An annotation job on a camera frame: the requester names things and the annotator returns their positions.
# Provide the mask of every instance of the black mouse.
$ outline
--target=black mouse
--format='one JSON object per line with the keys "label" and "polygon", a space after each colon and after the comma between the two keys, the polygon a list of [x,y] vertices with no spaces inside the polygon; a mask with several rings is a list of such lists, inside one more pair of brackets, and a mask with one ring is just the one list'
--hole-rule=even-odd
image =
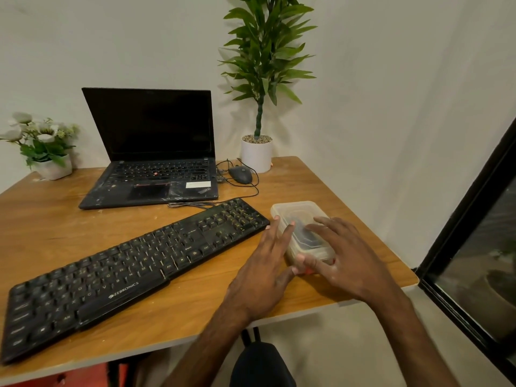
{"label": "black mouse", "polygon": [[249,183],[253,183],[253,174],[251,170],[244,166],[236,166],[229,169],[229,175],[231,178],[236,180],[238,183],[242,183],[243,185],[248,185]]}

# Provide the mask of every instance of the white wall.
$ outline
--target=white wall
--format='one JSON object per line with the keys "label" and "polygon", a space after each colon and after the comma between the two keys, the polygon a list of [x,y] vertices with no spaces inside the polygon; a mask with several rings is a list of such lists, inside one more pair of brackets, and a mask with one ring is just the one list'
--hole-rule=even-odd
{"label": "white wall", "polygon": [[[303,106],[266,103],[276,153],[298,155],[417,266],[516,115],[513,0],[306,0],[317,30]],[[108,162],[80,88],[210,89],[218,158],[239,154],[253,101],[217,66],[237,0],[0,0],[0,120],[82,125],[78,165]],[[25,175],[0,145],[0,191]]]}

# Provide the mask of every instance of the black wire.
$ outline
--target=black wire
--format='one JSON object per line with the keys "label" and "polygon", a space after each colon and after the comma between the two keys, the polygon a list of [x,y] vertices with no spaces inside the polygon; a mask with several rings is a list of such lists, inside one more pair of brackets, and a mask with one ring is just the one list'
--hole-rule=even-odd
{"label": "black wire", "polygon": [[[168,207],[169,208],[181,208],[181,207],[184,207],[184,206],[191,206],[191,207],[195,207],[195,208],[200,208],[200,209],[204,209],[204,210],[208,210],[210,208],[213,208],[214,206],[218,206],[220,204],[223,204],[223,203],[226,203],[228,201],[231,201],[231,200],[234,200],[235,198],[250,198],[250,197],[254,197],[254,196],[257,196],[258,194],[260,194],[260,191],[259,189],[257,188],[257,186],[260,184],[260,177],[258,175],[258,173],[251,167],[247,166],[244,162],[242,162],[242,160],[240,160],[240,158],[238,158],[238,161],[245,167],[249,168],[250,170],[252,170],[255,174],[256,174],[256,184],[250,184],[250,185],[236,185],[234,183],[231,183],[229,180],[232,179],[232,178],[226,178],[225,176],[223,176],[223,173],[224,172],[228,172],[229,171],[229,166],[231,164],[231,167],[235,167],[233,165],[233,163],[229,160],[229,159],[226,159],[224,160],[223,162],[220,162],[218,163],[215,168],[217,169],[217,172],[220,172],[220,175],[224,178],[224,181],[228,184],[230,184],[231,186],[235,186],[235,187],[254,187],[256,189],[256,193],[253,194],[253,195],[243,195],[243,196],[239,196],[239,197],[234,197],[234,198],[231,198],[229,200],[225,200],[225,201],[216,201],[216,202],[210,202],[210,201],[199,201],[199,202],[195,202],[195,201],[192,201],[192,202],[170,202],[168,204]],[[219,165],[221,165],[222,163],[228,163],[228,169],[227,170],[221,170],[219,169]]]}

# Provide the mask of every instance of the laptop screen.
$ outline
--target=laptop screen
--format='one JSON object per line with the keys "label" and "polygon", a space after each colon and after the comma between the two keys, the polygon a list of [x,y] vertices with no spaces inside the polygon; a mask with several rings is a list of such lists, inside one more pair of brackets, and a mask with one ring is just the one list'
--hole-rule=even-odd
{"label": "laptop screen", "polygon": [[215,157],[210,91],[83,88],[109,158]]}

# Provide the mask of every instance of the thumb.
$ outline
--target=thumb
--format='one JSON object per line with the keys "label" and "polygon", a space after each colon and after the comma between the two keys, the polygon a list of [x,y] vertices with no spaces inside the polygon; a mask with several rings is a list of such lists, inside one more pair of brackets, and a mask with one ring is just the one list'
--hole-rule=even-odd
{"label": "thumb", "polygon": [[312,269],[316,273],[319,273],[326,279],[330,277],[331,266],[325,264],[323,261],[318,260],[316,257],[310,254],[297,254],[296,260],[302,263],[304,266]]}
{"label": "thumb", "polygon": [[285,292],[287,285],[296,275],[293,271],[293,266],[287,267],[284,271],[281,272],[279,277],[276,279],[276,287],[281,290],[281,293]]}

